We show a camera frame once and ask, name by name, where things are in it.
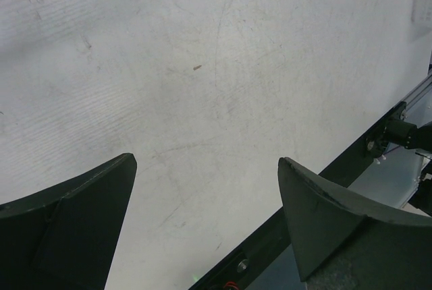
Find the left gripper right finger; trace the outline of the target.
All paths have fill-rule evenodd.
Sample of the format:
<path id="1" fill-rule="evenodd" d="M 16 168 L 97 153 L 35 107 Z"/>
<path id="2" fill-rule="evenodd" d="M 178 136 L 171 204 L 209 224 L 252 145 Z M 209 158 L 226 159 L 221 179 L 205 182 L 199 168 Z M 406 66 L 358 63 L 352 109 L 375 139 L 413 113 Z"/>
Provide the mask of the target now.
<path id="1" fill-rule="evenodd" d="M 431 218 L 370 200 L 290 158 L 283 211 L 307 289 L 430 289 Z"/>

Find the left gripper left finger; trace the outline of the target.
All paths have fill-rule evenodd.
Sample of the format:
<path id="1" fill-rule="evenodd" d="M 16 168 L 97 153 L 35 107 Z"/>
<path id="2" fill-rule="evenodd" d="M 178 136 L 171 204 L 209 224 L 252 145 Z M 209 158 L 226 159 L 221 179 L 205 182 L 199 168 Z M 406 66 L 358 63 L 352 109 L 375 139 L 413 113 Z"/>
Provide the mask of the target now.
<path id="1" fill-rule="evenodd" d="M 104 289 L 134 186 L 121 154 L 1 205 L 2 289 Z"/>

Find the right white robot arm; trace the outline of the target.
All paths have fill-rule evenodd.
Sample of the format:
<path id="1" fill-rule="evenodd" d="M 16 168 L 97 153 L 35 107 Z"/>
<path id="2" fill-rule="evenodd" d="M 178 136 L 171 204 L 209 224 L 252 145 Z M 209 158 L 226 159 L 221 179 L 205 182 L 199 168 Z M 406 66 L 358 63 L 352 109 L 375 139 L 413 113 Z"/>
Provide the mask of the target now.
<path id="1" fill-rule="evenodd" d="M 431 122 L 421 127 L 401 119 L 389 119 L 368 136 L 366 147 L 374 158 L 385 154 L 389 144 L 431 154 Z"/>

